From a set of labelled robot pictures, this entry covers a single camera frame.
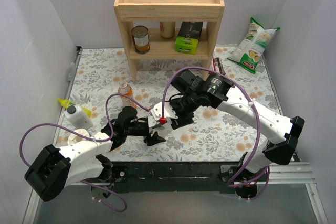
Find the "clear plastic bottle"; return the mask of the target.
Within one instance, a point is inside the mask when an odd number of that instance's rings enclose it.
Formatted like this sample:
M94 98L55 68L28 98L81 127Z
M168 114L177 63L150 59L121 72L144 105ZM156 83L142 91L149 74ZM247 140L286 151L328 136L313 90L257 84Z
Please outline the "clear plastic bottle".
M157 129L157 134L159 137L166 138L170 133L172 129L170 127L159 127Z

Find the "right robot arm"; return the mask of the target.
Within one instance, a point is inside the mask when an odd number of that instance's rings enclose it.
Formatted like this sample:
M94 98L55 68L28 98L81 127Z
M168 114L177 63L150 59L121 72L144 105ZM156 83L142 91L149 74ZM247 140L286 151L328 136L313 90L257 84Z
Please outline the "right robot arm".
M229 183L236 179L251 180L272 163L290 163L305 124L303 118L283 116L253 101L235 81L215 71L203 80L186 67L176 72L169 84L183 95L171 103L178 118L190 115L201 106L210 106L256 129L255 146L241 157Z

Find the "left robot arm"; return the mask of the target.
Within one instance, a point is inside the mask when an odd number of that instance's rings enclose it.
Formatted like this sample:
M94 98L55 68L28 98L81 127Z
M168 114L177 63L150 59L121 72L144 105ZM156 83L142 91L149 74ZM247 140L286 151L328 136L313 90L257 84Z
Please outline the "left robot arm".
M153 131L164 123L165 118L153 114L139 118L136 109L127 106L89 140L61 148L45 146L24 179L44 202L54 199L66 186L82 180L110 182L114 177L113 164L105 153L125 143L127 136L143 136L148 146L165 142Z

